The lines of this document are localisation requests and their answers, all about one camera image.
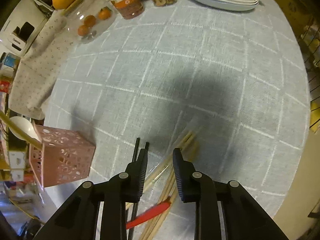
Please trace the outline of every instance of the stacked plates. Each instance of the stacked plates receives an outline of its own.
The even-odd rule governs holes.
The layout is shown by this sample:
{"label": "stacked plates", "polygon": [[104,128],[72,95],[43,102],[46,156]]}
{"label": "stacked plates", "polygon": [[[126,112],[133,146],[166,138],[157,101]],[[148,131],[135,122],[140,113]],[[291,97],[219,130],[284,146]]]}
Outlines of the stacked plates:
{"label": "stacked plates", "polygon": [[196,0],[199,3],[229,11],[248,11],[255,8],[259,0]]}

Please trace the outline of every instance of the tablecloth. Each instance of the tablecloth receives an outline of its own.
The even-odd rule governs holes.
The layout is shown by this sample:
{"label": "tablecloth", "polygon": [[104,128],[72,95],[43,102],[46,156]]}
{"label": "tablecloth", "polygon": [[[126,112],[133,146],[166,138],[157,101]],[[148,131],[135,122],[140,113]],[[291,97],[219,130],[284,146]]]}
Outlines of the tablecloth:
{"label": "tablecloth", "polygon": [[[273,0],[243,13],[193,0],[145,6],[132,20],[118,15],[103,35],[70,53],[45,125],[80,130],[96,144],[88,179],[98,183],[124,171],[136,137],[150,142],[150,171],[196,117],[196,169],[238,180],[274,216],[306,141],[310,100],[281,9]],[[140,213],[156,203],[164,180],[143,195]],[[81,182],[46,191],[59,207]],[[193,239],[194,210],[176,201],[155,239]]]}

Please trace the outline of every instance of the floor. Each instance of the floor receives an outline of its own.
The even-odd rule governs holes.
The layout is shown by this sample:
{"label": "floor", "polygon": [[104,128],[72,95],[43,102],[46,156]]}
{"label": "floor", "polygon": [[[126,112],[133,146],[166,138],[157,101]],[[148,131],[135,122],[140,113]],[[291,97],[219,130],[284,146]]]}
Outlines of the floor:
{"label": "floor", "polygon": [[274,221],[290,240],[300,237],[316,220],[309,212],[320,198],[320,132],[309,133],[304,152],[288,195]]}

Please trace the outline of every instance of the yellow cable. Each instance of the yellow cable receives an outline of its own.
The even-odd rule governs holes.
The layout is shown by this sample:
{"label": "yellow cable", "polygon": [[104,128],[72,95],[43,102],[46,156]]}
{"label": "yellow cable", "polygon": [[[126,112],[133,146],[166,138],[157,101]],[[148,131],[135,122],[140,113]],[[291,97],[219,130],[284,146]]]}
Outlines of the yellow cable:
{"label": "yellow cable", "polygon": [[43,221],[41,221],[39,218],[37,218],[37,217],[35,217],[35,216],[33,216],[33,215],[30,215],[28,212],[26,212],[26,211],[24,211],[21,207],[19,207],[13,200],[11,200],[10,198],[9,198],[9,200],[10,200],[10,202],[13,204],[13,205],[15,205],[17,208],[19,208],[23,213],[25,213],[28,217],[30,217],[30,218],[32,218],[32,219],[36,219],[36,220],[38,220],[41,224],[45,224],[45,222],[43,222]]}

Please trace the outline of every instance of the orange fruit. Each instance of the orange fruit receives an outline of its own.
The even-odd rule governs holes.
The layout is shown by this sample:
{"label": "orange fruit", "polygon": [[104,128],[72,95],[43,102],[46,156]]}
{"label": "orange fruit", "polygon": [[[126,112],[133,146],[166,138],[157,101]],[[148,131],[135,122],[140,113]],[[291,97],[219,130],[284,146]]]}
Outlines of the orange fruit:
{"label": "orange fruit", "polygon": [[78,35],[79,36],[86,36],[89,33],[89,27],[85,26],[85,25],[81,25],[78,28]]}
{"label": "orange fruit", "polygon": [[93,15],[88,15],[86,18],[83,20],[83,24],[89,28],[94,26],[96,24],[96,18]]}
{"label": "orange fruit", "polygon": [[111,17],[111,12],[107,8],[102,8],[98,14],[100,20],[106,20]]}

